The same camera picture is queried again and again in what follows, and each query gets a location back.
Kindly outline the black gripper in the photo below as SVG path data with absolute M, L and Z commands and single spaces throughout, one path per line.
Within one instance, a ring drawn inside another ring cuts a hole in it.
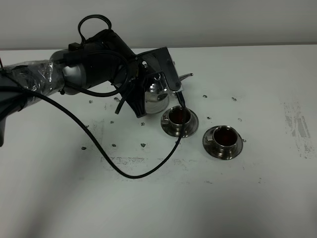
M 146 115 L 145 91 L 149 84 L 151 63 L 147 53 L 133 57 L 125 57 L 119 53 L 109 55 L 111 72 L 109 82 L 115 87 L 113 95 L 120 94 L 121 100 L 117 106 L 121 109 L 127 103 L 137 118 Z

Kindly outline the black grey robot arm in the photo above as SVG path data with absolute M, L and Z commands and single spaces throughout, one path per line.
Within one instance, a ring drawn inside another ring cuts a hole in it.
M 118 114 L 124 103 L 136 117 L 145 116 L 146 83 L 136 54 L 112 30 L 111 21 L 100 14 L 83 18 L 78 27 L 89 19 L 100 19 L 107 29 L 80 43 L 71 43 L 65 50 L 52 54 L 50 59 L 27 61 L 0 67 L 1 86 L 27 89 L 49 96 L 56 92 L 94 97 L 121 95 Z

